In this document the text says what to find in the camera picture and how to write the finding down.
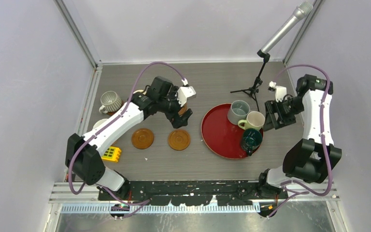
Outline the brown ringed wooden coaster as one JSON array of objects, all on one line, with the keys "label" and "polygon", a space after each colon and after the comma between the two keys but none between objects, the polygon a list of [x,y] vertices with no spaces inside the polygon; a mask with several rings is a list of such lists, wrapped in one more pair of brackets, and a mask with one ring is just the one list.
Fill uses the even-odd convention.
[{"label": "brown ringed wooden coaster", "polygon": [[169,147],[176,151],[187,149],[190,142],[191,137],[186,130],[173,130],[168,136]]},{"label": "brown ringed wooden coaster", "polygon": [[182,116],[188,110],[187,104],[185,104],[178,112],[179,116]]},{"label": "brown ringed wooden coaster", "polygon": [[137,149],[147,149],[154,142],[154,133],[147,128],[138,129],[132,134],[131,142]]}]

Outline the dark teal cup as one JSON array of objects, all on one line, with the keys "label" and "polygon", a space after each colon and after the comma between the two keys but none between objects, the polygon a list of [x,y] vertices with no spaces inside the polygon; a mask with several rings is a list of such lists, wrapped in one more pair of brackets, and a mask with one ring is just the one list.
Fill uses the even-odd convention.
[{"label": "dark teal cup", "polygon": [[259,148],[262,141],[263,136],[260,131],[255,129],[246,129],[240,140],[240,147],[247,156],[252,156],[252,154]]}]

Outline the red round tray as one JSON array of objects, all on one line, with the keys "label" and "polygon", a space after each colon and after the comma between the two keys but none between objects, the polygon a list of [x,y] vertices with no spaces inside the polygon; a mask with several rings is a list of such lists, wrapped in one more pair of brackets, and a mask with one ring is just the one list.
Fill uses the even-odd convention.
[{"label": "red round tray", "polygon": [[[202,139],[215,154],[227,159],[244,159],[249,156],[240,147],[240,140],[245,130],[231,124],[227,113],[231,103],[224,103],[210,109],[201,123]],[[264,137],[264,130],[259,130]]]}]

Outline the small dark wooden coaster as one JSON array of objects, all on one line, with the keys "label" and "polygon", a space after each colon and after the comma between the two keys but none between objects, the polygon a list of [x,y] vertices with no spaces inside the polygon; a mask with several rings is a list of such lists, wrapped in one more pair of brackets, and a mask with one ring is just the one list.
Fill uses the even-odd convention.
[{"label": "small dark wooden coaster", "polygon": [[114,111],[114,112],[108,112],[107,115],[113,116],[115,113],[116,113],[116,111]]}]

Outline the grey striped ribbed cup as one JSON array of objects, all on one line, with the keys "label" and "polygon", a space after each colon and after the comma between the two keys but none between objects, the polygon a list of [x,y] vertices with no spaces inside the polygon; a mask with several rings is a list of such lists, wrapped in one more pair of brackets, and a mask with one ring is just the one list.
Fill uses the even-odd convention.
[{"label": "grey striped ribbed cup", "polygon": [[122,99],[114,91],[107,91],[103,93],[100,98],[100,103],[101,106],[99,108],[99,112],[102,114],[116,112],[123,105]]}]

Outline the white cup red outside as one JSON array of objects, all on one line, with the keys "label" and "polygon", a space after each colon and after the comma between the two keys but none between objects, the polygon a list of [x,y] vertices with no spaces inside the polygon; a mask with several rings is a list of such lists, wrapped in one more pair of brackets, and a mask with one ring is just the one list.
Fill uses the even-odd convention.
[{"label": "white cup red outside", "polygon": [[99,120],[99,121],[97,121],[94,125],[93,125],[93,130],[94,129],[96,129],[96,128],[98,128],[100,125],[102,125],[104,122],[106,122],[108,119],[107,118],[103,118],[103,119],[101,119],[101,120]]}]

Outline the large cream mug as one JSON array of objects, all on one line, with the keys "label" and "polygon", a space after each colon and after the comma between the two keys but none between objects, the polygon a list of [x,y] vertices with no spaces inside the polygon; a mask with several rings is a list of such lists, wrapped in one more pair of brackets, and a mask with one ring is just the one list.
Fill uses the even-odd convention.
[{"label": "large cream mug", "polygon": [[133,92],[133,94],[136,94],[136,93],[139,93],[139,94],[146,94],[146,91],[143,90],[143,89],[139,89],[139,90],[136,90]]}]

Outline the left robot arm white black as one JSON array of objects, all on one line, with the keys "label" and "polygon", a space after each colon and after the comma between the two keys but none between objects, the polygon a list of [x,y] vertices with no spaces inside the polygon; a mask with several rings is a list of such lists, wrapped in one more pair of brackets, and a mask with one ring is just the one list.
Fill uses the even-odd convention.
[{"label": "left robot arm white black", "polygon": [[72,134],[67,141],[66,166],[87,185],[106,187],[117,200],[125,199],[129,193],[125,178],[107,168],[101,156],[129,129],[157,112],[162,112],[175,129],[187,126],[192,110],[187,109],[182,115],[179,111],[195,96],[196,91],[187,81],[178,87],[164,77],[155,77],[146,91],[133,93],[100,126],[84,135]]}]

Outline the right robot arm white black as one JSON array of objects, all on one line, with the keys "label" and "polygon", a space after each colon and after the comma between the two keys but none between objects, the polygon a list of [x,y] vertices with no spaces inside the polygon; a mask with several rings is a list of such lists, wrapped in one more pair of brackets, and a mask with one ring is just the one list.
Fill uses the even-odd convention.
[{"label": "right robot arm white black", "polygon": [[296,123],[303,113],[303,136],[287,152],[283,164],[266,169],[258,177],[257,194],[262,198],[280,194],[290,183],[332,182],[332,169],[340,161],[342,150],[335,147],[330,133],[329,107],[333,83],[306,74],[299,78],[296,96],[289,97],[286,88],[270,82],[268,89],[275,99],[265,102],[264,131],[280,129]]}]

